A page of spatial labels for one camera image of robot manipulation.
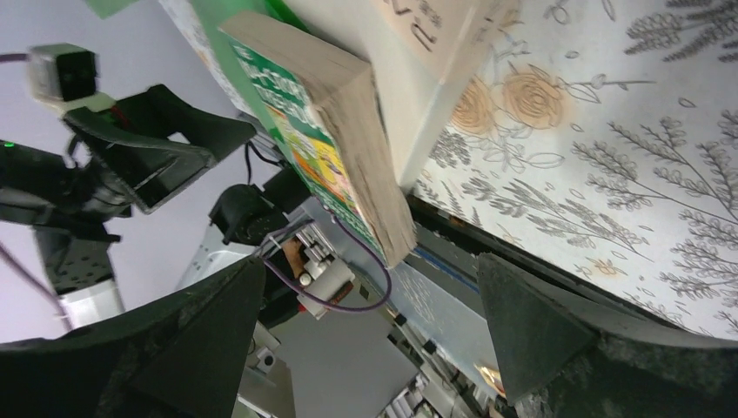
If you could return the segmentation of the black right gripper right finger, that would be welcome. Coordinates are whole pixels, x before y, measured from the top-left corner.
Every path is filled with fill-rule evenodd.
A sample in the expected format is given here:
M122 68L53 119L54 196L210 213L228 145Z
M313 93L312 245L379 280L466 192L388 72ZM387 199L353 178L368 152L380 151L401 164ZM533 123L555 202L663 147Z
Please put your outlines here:
M736 416L735 342L606 307L490 254L477 265L502 384L519 416Z

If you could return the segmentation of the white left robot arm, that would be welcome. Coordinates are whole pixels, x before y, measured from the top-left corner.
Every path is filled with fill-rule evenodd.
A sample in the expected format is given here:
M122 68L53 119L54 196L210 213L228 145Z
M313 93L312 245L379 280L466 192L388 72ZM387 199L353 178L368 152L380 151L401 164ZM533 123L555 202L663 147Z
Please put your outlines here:
M64 155L2 142L1 219L33 230L45 275L38 288L72 330L124 311L109 256L120 237L106 224L134 210L155 212L261 131L250 120L201 111L161 84L58 107L72 133ZM356 277L318 228L288 219L307 196L284 163L263 186L225 189L179 287L253 256L268 262L265 327L338 307Z

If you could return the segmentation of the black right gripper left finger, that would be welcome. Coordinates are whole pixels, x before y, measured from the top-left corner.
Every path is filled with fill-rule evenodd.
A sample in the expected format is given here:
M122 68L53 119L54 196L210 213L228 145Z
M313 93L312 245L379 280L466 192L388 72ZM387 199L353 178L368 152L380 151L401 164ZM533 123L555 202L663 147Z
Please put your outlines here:
M1 346L4 417L228 417L265 288L246 258L55 340Z

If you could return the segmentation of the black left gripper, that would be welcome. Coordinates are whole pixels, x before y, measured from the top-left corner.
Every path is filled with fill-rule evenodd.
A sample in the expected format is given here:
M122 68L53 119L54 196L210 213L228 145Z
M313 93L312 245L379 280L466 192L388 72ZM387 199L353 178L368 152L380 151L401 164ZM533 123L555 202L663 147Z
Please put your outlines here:
M163 84L62 120L95 160L69 167L60 155L1 144L1 219L33 230L57 294L114 280L108 251L121 238L107 221L130 217L131 202L155 212L256 135L253 125L195 108ZM175 133L188 144L171 141Z

